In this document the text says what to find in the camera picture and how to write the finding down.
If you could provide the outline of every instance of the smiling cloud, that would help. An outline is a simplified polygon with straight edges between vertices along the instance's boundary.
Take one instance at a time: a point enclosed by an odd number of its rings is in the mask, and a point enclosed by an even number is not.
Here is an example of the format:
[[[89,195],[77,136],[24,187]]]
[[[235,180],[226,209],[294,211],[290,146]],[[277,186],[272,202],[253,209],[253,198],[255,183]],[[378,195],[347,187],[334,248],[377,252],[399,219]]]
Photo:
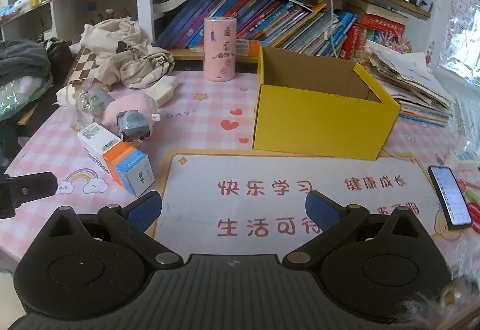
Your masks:
[[[88,181],[83,187],[83,193],[90,194],[90,193],[104,193],[108,190],[109,185],[101,178],[92,178]]]
[[[70,181],[60,181],[58,184],[56,195],[67,195],[73,192],[74,186]]]

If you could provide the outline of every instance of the pink cylinder container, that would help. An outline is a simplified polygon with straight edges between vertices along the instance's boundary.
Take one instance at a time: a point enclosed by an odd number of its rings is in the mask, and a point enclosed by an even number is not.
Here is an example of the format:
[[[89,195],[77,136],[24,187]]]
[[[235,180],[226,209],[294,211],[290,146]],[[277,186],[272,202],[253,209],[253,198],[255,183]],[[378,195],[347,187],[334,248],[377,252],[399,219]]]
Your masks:
[[[203,76],[225,82],[235,76],[237,20],[207,17],[203,20]]]

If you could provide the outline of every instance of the rainbow illustration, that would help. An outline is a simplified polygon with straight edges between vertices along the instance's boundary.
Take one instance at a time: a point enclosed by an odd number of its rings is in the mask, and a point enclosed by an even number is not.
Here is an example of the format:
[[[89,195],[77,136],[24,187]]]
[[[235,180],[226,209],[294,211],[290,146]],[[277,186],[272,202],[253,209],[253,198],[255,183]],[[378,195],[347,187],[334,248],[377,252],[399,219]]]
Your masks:
[[[70,174],[65,181],[74,182],[80,178],[85,179],[87,182],[90,182],[93,178],[98,178],[97,173],[90,169],[90,168],[81,168],[79,170],[75,170],[72,174]]]

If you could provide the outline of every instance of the plaid tablecloth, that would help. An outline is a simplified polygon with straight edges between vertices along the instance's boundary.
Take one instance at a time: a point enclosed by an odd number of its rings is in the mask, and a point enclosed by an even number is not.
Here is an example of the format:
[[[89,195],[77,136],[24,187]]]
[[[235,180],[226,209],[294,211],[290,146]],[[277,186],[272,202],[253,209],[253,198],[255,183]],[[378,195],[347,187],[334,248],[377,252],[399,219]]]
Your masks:
[[[174,75],[180,82],[175,96],[162,108],[162,120],[155,124],[153,135],[140,148],[148,154],[154,171],[178,147],[251,148],[256,75],[237,74],[234,80],[222,83],[205,80],[201,72]],[[132,92],[138,91],[123,89],[112,93],[118,98]],[[58,109],[7,170],[11,176],[52,171],[59,181],[55,196],[24,204],[14,218],[0,220],[0,249],[17,261],[57,207],[70,205],[79,214],[96,213],[107,204],[125,205],[134,199],[107,174],[95,170],[70,129],[70,122],[70,110]],[[448,129],[398,119],[385,150],[411,153],[427,167],[443,163],[455,141],[455,134]],[[465,178],[480,184],[477,171]]]

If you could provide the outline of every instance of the phone playing video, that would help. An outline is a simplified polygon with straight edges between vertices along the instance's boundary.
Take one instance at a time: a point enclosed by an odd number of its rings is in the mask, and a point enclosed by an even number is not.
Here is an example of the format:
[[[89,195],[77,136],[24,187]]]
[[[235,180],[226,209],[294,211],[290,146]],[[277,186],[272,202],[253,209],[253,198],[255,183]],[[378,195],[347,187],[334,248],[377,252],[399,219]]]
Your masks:
[[[428,168],[433,187],[440,199],[448,229],[463,229],[472,225],[467,203],[450,168],[430,166]]]

